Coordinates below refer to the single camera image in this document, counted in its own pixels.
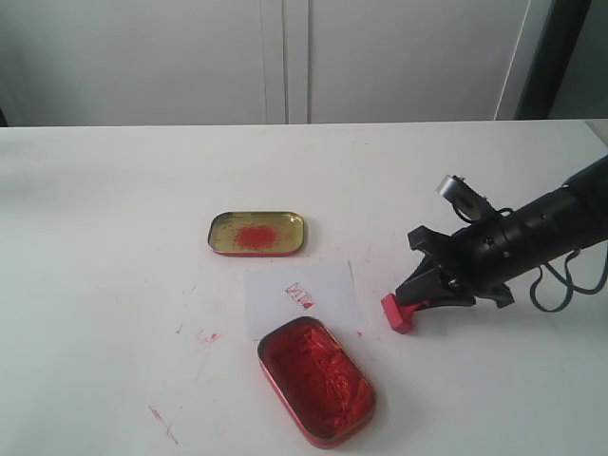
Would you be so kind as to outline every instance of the red tin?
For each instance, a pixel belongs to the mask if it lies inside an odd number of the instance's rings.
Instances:
[[[316,447],[335,447],[375,412],[370,381],[323,324],[301,316],[264,336],[259,362],[304,436]]]

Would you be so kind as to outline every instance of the white paper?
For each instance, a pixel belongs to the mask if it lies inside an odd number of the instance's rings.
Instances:
[[[249,339],[258,340],[302,315],[330,329],[359,330],[365,323],[348,262],[255,271],[244,282]]]

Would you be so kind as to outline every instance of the red powder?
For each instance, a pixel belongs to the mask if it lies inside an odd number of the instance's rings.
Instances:
[[[276,231],[268,225],[245,225],[238,229],[235,243],[241,249],[261,250],[276,242]]]
[[[271,333],[260,359],[303,427],[331,439],[371,417],[370,384],[316,320],[299,318]]]

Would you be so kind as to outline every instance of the white table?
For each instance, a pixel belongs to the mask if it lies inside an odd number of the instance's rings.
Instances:
[[[605,153],[580,122],[0,130],[0,454],[326,454],[244,338],[241,278],[348,259],[369,326],[338,337],[379,398],[341,454],[605,455],[606,291],[543,314],[532,273],[515,305],[420,313],[413,336],[380,305],[421,259],[408,231],[461,226],[445,174],[517,208]],[[239,209],[302,214],[308,245],[213,254],[210,221]]]

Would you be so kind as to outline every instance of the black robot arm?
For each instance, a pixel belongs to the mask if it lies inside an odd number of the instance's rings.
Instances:
[[[476,297],[505,307],[514,302],[505,282],[542,265],[566,286],[564,301],[547,310],[536,298],[541,278],[532,285],[533,303],[546,312],[565,308],[574,293],[595,294],[605,285],[608,257],[598,286],[590,290],[574,285],[567,262],[581,249],[608,239],[608,157],[517,211],[494,209],[461,178],[448,176],[437,190],[469,226],[451,236],[426,226],[409,233],[409,246],[425,257],[395,294],[382,301],[396,331],[411,330],[413,312],[468,307]],[[568,253],[562,277],[548,262]]]

